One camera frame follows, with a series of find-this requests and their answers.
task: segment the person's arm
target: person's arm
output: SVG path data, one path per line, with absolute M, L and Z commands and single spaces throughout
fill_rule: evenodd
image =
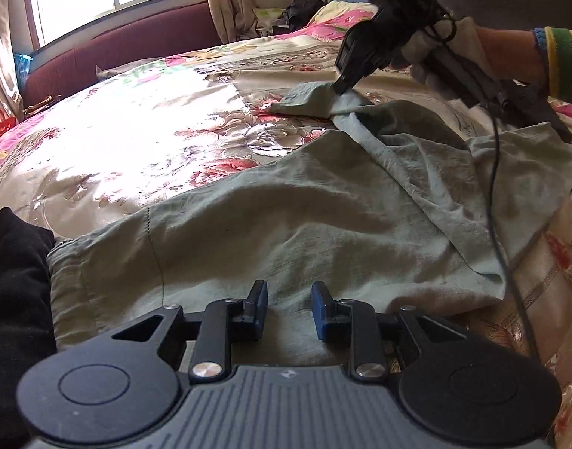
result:
M 572 103 L 572 30 L 478 27 L 477 35 L 498 79 L 539 83 L 553 97 Z

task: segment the maroon headboard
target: maroon headboard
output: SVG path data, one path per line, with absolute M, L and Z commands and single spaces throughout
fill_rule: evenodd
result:
M 88 88 L 97 82 L 97 65 L 109 69 L 220 44 L 206 2 L 148 16 L 105 32 L 31 72 L 22 92 L 24 105 L 40 103 L 49 95 L 66 98 Z

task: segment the black circular pad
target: black circular pad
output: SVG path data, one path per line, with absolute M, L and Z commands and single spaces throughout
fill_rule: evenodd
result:
M 70 402 L 79 405 L 104 405 L 126 393 L 130 376 L 108 364 L 89 364 L 75 368 L 60 380 L 60 391 Z
M 419 424 L 479 447 L 514 447 L 543 437 L 561 401 L 547 369 L 481 339 L 427 346 L 402 372 L 399 396 Z
M 31 432 L 67 445 L 111 444 L 160 421 L 180 393 L 146 343 L 94 338 L 37 364 L 18 385 Z

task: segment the gray plastic base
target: gray plastic base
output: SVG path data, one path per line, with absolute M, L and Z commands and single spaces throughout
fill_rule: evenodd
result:
M 51 448 L 35 441 L 31 449 Z M 452 449 L 412 423 L 390 392 L 347 378 L 339 366 L 239 366 L 198 385 L 162 427 L 129 449 Z M 544 449 L 542 441 L 522 446 Z

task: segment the bed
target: bed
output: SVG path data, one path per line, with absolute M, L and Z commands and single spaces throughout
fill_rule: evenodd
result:
M 287 156 L 333 125 L 265 111 L 299 82 L 334 80 L 345 32 L 373 12 L 333 2 L 293 34 L 163 58 L 61 101 L 0 139 L 0 209 L 71 239 Z M 378 71 L 357 90 L 373 103 L 414 101 L 464 138 L 491 131 L 480 110 L 441 101 L 404 72 Z M 572 448 L 572 192 L 515 277 L 563 387 L 557 446 Z M 510 298 L 456 321 L 526 352 Z

